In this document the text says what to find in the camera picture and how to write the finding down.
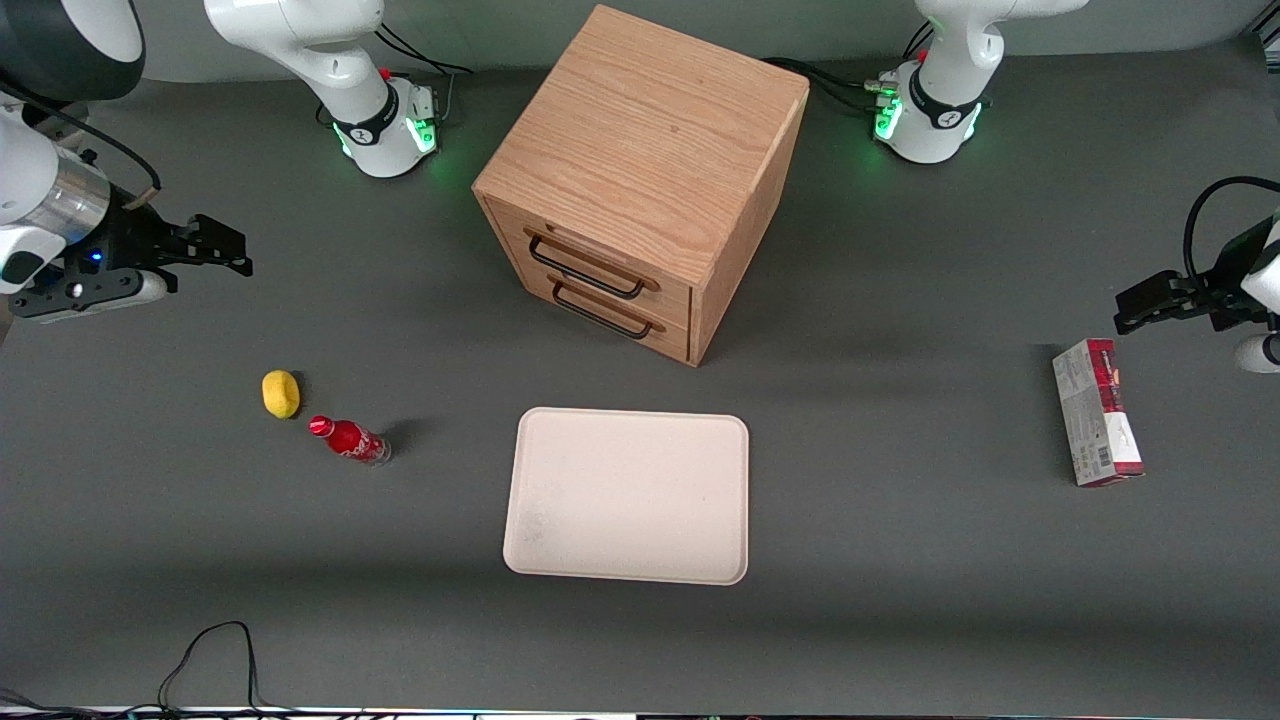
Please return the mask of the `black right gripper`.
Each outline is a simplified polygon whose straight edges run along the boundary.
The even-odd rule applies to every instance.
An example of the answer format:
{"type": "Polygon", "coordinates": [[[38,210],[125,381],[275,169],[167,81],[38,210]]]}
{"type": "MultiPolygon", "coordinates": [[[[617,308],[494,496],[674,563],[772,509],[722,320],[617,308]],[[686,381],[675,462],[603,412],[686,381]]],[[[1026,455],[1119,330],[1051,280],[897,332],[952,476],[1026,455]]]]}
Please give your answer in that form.
{"type": "Polygon", "coordinates": [[[125,209],[131,196],[111,196],[102,220],[61,255],[61,278],[77,282],[122,268],[155,272],[165,265],[220,266],[253,275],[244,236],[204,214],[188,222],[188,243],[179,225],[150,205],[125,209]]]}

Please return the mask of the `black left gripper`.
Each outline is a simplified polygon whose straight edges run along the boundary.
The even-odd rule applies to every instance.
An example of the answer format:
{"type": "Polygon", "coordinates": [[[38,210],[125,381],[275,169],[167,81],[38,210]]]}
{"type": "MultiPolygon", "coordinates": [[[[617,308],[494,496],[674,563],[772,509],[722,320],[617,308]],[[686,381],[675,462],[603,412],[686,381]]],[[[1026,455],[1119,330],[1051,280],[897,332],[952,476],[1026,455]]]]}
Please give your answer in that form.
{"type": "MultiPolygon", "coordinates": [[[[1251,323],[1271,328],[1277,324],[1277,300],[1258,299],[1242,286],[1248,275],[1261,269],[1262,261],[1270,263],[1270,270],[1277,269],[1277,231],[1272,222],[1260,222],[1229,240],[1213,265],[1197,274],[1213,331],[1225,332],[1251,323]]],[[[1115,331],[1128,336],[1158,322],[1204,315],[1202,306],[1188,304],[1192,295],[1193,284],[1180,272],[1156,272],[1116,295],[1115,331]]]]}

